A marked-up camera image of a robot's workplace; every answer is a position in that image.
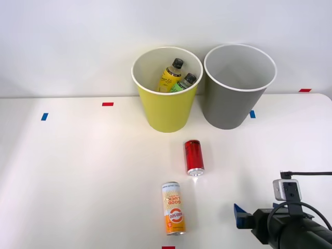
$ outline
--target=bottle cap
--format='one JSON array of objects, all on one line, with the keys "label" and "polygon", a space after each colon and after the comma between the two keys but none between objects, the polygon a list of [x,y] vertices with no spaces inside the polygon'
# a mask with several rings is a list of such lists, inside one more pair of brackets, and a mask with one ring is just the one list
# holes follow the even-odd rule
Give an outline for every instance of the bottle cap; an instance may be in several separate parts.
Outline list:
[{"label": "bottle cap", "polygon": [[181,69],[183,65],[183,60],[176,58],[172,64],[173,67],[177,68],[177,69]]},{"label": "bottle cap", "polygon": [[190,84],[193,84],[196,81],[196,77],[194,74],[187,74],[185,80],[188,81]]}]

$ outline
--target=red can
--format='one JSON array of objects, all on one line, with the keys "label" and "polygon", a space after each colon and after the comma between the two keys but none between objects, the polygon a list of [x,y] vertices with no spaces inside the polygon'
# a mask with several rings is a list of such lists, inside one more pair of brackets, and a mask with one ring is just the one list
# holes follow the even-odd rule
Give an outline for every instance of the red can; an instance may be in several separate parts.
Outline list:
[{"label": "red can", "polygon": [[204,173],[204,164],[201,143],[198,140],[189,140],[185,143],[187,173],[198,176]]}]

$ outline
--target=energy drink can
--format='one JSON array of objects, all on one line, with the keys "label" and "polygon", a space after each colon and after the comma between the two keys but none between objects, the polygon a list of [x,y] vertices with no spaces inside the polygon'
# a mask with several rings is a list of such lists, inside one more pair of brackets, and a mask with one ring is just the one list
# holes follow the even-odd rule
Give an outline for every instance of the energy drink can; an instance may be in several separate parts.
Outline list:
[{"label": "energy drink can", "polygon": [[198,176],[204,173],[204,164],[201,143],[198,140],[189,140],[185,143],[187,173]]},{"label": "energy drink can", "polygon": [[186,225],[182,209],[182,198],[179,183],[168,182],[163,184],[162,198],[167,235],[185,234]]}]

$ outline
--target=gray bin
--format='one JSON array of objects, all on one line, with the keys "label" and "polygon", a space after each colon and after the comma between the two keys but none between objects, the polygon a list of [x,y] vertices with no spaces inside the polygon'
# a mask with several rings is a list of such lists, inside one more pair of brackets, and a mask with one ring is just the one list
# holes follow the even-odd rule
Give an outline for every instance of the gray bin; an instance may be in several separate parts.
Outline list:
[{"label": "gray bin", "polygon": [[206,120],[220,129],[238,127],[276,77],[274,61],[248,45],[228,44],[205,57],[203,101]]}]

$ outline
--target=rim of bin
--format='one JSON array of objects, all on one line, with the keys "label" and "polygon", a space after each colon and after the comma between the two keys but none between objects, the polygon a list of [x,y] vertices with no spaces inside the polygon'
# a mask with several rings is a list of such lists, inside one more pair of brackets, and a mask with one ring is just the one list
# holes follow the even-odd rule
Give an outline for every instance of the rim of bin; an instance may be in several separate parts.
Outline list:
[{"label": "rim of bin", "polygon": [[[218,80],[216,80],[214,77],[212,77],[212,75],[211,75],[211,74],[209,73],[209,71],[206,69],[206,59],[208,58],[208,56],[210,55],[210,53],[212,53],[214,50],[216,50],[216,49],[218,49],[218,48],[221,48],[221,47],[226,47],[226,46],[242,46],[242,47],[248,47],[248,48],[255,49],[255,50],[261,52],[262,54],[264,54],[267,58],[270,59],[270,61],[271,61],[272,64],[273,64],[274,71],[275,71],[273,79],[272,79],[268,84],[266,84],[265,86],[263,86],[263,87],[259,87],[259,88],[255,88],[255,89],[239,89],[239,88],[234,88],[234,87],[230,87],[230,86],[228,86],[228,85],[224,85],[223,83],[221,83],[221,82],[219,82]],[[246,45],[246,44],[224,44],[224,45],[220,45],[220,46],[218,46],[218,47],[215,47],[215,48],[212,49],[210,52],[208,52],[207,55],[205,56],[205,58],[204,58],[204,69],[205,69],[205,71],[206,71],[206,74],[207,74],[207,75],[208,75],[208,76],[209,76],[214,82],[216,82],[218,85],[220,85],[220,86],[222,86],[222,87],[225,87],[225,88],[228,88],[228,89],[233,90],[233,91],[238,91],[238,92],[256,92],[256,91],[259,91],[259,90],[265,89],[265,88],[267,88],[269,85],[271,85],[271,84],[274,82],[274,80],[275,80],[275,78],[276,78],[276,75],[277,75],[277,73],[278,73],[278,70],[277,70],[277,68],[276,68],[276,64],[275,64],[274,60],[273,60],[273,59],[272,59],[267,53],[265,53],[264,51],[262,51],[262,50],[260,50],[260,49],[258,49],[258,48],[255,48],[255,47],[253,47],[253,46]]]},{"label": "rim of bin", "polygon": [[[143,87],[143,86],[142,86],[142,85],[136,80],[136,78],[135,78],[135,76],[134,76],[134,67],[135,67],[136,62],[139,60],[139,58],[140,58],[141,56],[143,56],[144,54],[146,54],[146,53],[149,53],[149,52],[151,52],[151,51],[153,51],[153,50],[157,50],[157,49],[161,49],[161,48],[175,48],[175,49],[178,49],[178,50],[185,51],[185,52],[191,54],[191,55],[192,55],[192,56],[198,61],[199,66],[200,66],[200,68],[201,68],[201,74],[200,74],[200,76],[198,77],[198,79],[196,80],[196,82],[195,82],[192,86],[190,86],[189,88],[187,88],[187,89],[185,89],[185,90],[183,90],[183,91],[180,91],[180,92],[156,92],[156,91],[152,91],[152,90],[150,90],[150,89],[147,89],[146,87]],[[194,55],[192,52],[190,52],[190,51],[188,51],[188,50],[186,50],[186,49],[178,48],[178,47],[169,47],[169,46],[154,48],[154,49],[151,49],[151,50],[149,50],[149,51],[147,51],[147,52],[141,54],[141,55],[140,55],[140,56],[134,61],[133,65],[132,65],[132,67],[131,67],[131,77],[133,78],[133,80],[134,80],[134,82],[136,83],[136,85],[138,85],[140,88],[144,89],[144,90],[147,91],[147,92],[150,92],[150,93],[153,93],[153,94],[156,94],[156,95],[165,95],[165,96],[178,95],[178,94],[182,94],[182,93],[184,93],[184,92],[187,92],[187,91],[192,90],[192,88],[193,88],[194,86],[197,86],[198,83],[201,81],[201,79],[202,79],[202,77],[203,77],[203,73],[204,73],[204,69],[203,69],[202,62],[198,59],[198,57],[197,57],[196,55]]]}]

